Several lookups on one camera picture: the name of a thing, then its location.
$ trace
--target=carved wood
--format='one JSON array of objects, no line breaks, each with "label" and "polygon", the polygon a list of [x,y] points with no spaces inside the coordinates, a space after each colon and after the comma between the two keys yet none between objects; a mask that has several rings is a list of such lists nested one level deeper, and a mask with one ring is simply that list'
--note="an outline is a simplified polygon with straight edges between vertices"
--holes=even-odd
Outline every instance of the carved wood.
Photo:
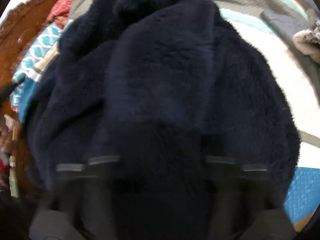
[{"label": "carved wood", "polygon": [[[43,29],[43,24],[57,1],[29,0],[8,12],[0,26],[0,86],[11,81],[12,64],[19,63],[19,55],[22,51],[26,52],[28,47],[25,46]],[[2,105],[1,114],[8,114],[17,120],[9,101]],[[29,151],[22,139],[15,142],[14,148],[12,154],[16,157],[16,176],[20,195],[24,196],[34,190],[26,175]]]}]

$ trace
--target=beige fabric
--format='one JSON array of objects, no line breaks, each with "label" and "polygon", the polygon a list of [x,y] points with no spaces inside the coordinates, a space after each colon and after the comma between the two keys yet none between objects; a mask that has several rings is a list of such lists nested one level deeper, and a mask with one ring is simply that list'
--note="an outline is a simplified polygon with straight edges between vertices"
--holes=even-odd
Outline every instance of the beige fabric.
[{"label": "beige fabric", "polygon": [[304,55],[309,55],[315,62],[320,63],[320,46],[316,43],[310,43],[308,36],[312,34],[312,30],[303,30],[296,33],[292,41],[295,47],[300,50]]},{"label": "beige fabric", "polygon": [[36,82],[41,80],[43,73],[46,71],[50,62],[59,54],[58,51],[58,42],[54,43],[51,48],[47,51],[44,57],[35,63],[33,69],[29,71],[29,78],[33,79]]}]

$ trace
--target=teal patterned fabric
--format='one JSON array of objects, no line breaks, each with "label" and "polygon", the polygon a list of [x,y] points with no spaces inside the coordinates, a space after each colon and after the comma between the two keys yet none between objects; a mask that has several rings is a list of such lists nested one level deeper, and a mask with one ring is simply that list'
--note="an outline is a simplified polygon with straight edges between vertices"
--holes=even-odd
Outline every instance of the teal patterned fabric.
[{"label": "teal patterned fabric", "polygon": [[20,62],[17,71],[13,75],[13,80],[19,80],[20,76],[26,74],[26,80],[17,87],[10,95],[11,106],[18,108],[19,121],[24,121],[25,110],[28,99],[36,86],[36,83],[41,79],[42,74],[35,75],[34,65],[41,59],[58,40],[62,29],[58,28],[55,23],[45,28],[43,32],[36,38],[23,60]]}]

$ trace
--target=fluffy fabric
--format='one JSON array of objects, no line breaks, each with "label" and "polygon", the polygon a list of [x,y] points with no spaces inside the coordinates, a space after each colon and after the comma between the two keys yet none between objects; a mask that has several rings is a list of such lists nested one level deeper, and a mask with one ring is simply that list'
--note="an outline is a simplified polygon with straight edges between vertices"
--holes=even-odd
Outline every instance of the fluffy fabric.
[{"label": "fluffy fabric", "polygon": [[320,64],[320,21],[312,29],[296,33],[292,40],[298,50]]},{"label": "fluffy fabric", "polygon": [[59,51],[30,103],[28,145],[49,189],[58,163],[121,156],[119,239],[205,239],[205,154],[267,165],[285,196],[300,146],[290,109],[213,2],[95,0]]}]

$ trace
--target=red patterned fabric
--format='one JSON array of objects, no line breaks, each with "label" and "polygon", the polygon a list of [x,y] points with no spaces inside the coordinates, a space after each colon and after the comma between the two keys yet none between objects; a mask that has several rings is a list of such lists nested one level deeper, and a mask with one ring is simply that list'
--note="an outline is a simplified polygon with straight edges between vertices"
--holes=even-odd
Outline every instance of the red patterned fabric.
[{"label": "red patterned fabric", "polygon": [[71,8],[72,0],[58,0],[52,7],[46,22],[51,24],[55,22],[61,29],[65,27]]},{"label": "red patterned fabric", "polygon": [[0,191],[10,191],[9,186],[9,159],[5,154],[0,154]]}]

